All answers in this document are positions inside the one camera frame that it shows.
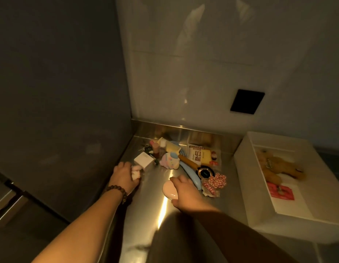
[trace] white wall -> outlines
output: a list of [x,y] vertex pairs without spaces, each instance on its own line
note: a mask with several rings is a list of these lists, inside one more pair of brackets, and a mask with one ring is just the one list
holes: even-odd
[[[339,149],[339,0],[117,0],[134,118]],[[230,112],[237,89],[266,93]]]

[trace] small plush toy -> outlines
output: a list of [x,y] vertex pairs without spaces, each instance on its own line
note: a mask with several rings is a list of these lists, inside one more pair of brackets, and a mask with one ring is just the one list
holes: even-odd
[[282,180],[277,174],[288,174],[298,180],[303,180],[306,177],[305,173],[294,163],[287,162],[280,157],[274,157],[267,150],[257,151],[256,155],[267,182],[279,186]]

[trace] brown teddy bear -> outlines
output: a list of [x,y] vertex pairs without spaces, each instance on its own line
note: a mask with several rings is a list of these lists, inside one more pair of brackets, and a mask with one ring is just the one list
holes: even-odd
[[274,157],[273,153],[267,150],[257,151],[256,155],[267,182],[279,186],[282,180],[277,174],[288,174],[298,180],[303,180],[306,177],[305,173],[294,163],[287,162],[280,157]]

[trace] hand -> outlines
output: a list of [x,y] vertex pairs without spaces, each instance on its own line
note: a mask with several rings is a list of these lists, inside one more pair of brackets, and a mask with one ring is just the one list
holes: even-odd
[[130,171],[132,164],[130,162],[120,162],[113,168],[113,174],[110,178],[108,186],[120,186],[124,188],[129,195],[134,188],[139,185],[139,179],[132,181],[132,172]]
[[178,192],[178,199],[172,199],[172,204],[176,208],[184,212],[217,210],[202,199],[200,191],[194,186],[191,179],[180,175],[178,178],[171,177],[170,180]]

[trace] black square vent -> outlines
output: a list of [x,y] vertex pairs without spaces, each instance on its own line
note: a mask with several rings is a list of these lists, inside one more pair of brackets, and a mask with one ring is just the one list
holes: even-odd
[[255,114],[263,97],[264,92],[238,89],[230,110],[244,114]]

